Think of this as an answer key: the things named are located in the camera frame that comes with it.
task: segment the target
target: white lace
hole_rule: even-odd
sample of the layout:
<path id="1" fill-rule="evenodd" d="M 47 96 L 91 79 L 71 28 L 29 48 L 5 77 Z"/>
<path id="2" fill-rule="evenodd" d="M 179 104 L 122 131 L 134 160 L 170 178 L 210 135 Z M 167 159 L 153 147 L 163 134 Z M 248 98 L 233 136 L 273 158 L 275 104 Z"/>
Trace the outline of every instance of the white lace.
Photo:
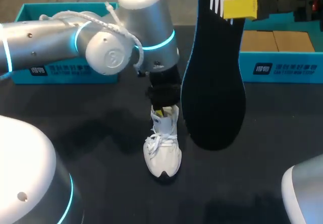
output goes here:
<path id="1" fill-rule="evenodd" d="M 155 126 L 153 126 L 151 130 L 154 132 L 154 134 L 147 137 L 145 140 L 150 159 L 156 156 L 156 152 L 160 147 L 171 147 L 174 144 L 174 139 L 177 139 L 177 135 L 157 133 Z"/>
<path id="2" fill-rule="evenodd" d="M 91 16 L 85 15 L 83 13 L 80 12 L 75 12 L 75 11 L 62 11 L 62 12 L 58 12 L 57 14 L 53 15 L 53 17 L 49 17 L 47 15 L 41 15 L 39 17 L 39 20 L 52 20 L 52 19 L 59 19 L 62 17 L 66 17 L 66 16 L 75 16 L 75 17 L 80 17 L 83 18 L 85 20 L 94 22 L 96 24 L 99 24 L 100 26 L 102 26 L 103 28 L 113 31 L 115 33 L 121 34 L 129 39 L 132 39 L 135 44 L 137 45 L 138 49 L 139 49 L 139 60 L 136 64 L 134 64 L 135 69 L 137 70 L 137 72 L 140 71 L 140 68 L 142 66 L 143 63 L 143 48 L 142 48 L 142 44 L 139 41 L 139 39 L 137 37 L 135 37 L 133 34 L 131 34 L 120 22 L 117 14 L 115 13 L 113 7 L 108 3 L 105 2 L 105 7 L 106 9 L 110 12 L 110 14 L 112 15 L 112 17 L 114 18 L 114 20 L 116 21 L 117 25 L 115 24 L 108 24 L 106 22 L 103 22 L 101 20 L 98 20 L 96 18 L 93 18 Z"/>

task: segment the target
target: black table surface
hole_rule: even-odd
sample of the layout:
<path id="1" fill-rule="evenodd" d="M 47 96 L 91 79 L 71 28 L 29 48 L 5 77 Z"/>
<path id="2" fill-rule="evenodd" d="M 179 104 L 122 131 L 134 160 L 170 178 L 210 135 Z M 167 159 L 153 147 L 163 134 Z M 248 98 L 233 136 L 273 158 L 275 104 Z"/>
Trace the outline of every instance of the black table surface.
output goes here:
<path id="1" fill-rule="evenodd" d="M 181 72 L 194 27 L 178 26 Z M 323 153 L 323 85 L 246 83 L 247 114 L 229 148 L 208 152 L 189 138 L 175 181 L 148 173 L 149 85 L 132 67 L 114 85 L 0 85 L 0 114 L 31 123 L 51 140 L 80 189 L 85 224 L 289 223 L 281 179 Z"/>

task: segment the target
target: shoe tongue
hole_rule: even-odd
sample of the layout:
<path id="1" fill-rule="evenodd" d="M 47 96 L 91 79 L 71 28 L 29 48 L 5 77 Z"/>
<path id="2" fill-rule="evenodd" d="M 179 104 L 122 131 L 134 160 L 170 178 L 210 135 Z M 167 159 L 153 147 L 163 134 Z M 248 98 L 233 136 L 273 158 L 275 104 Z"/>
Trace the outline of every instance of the shoe tongue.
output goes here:
<path id="1" fill-rule="evenodd" d="M 170 117 L 158 117 L 156 115 L 152 115 L 151 118 L 153 120 L 153 125 L 157 133 L 172 133 L 172 119 Z"/>

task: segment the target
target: teal box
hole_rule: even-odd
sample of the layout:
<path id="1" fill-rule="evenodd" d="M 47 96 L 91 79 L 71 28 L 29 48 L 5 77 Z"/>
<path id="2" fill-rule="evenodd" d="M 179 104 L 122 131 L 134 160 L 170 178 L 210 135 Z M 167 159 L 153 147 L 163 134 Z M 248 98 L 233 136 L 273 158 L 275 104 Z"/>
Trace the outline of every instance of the teal box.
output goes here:
<path id="1" fill-rule="evenodd" d="M 118 7 L 117 3 L 110 4 L 114 9 Z M 104 3 L 23 4 L 15 21 L 38 20 L 42 14 L 53 16 L 67 10 L 91 11 L 100 16 L 105 16 L 108 13 Z M 33 73 L 37 70 L 42 72 L 41 76 Z M 16 71 L 13 73 L 12 79 L 16 84 L 111 84 L 117 83 L 118 75 L 101 75 L 94 71 L 84 58 L 75 58 L 53 62 L 43 67 Z"/>
<path id="2" fill-rule="evenodd" d="M 244 30 L 307 32 L 315 52 L 240 52 L 243 81 L 263 83 L 323 83 L 323 33 L 319 21 L 294 22 L 293 13 L 246 20 Z"/>

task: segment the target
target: black insole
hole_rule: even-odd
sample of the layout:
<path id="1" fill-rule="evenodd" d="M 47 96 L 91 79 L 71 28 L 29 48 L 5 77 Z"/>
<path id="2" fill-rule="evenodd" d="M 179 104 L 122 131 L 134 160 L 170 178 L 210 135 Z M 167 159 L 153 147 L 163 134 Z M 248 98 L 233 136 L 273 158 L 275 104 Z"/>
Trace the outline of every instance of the black insole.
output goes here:
<path id="1" fill-rule="evenodd" d="M 216 13 L 216 0 L 198 0 L 195 39 L 181 89 L 188 132 L 208 150 L 234 141 L 246 108 L 238 63 L 244 19 L 224 20 L 219 1 Z"/>

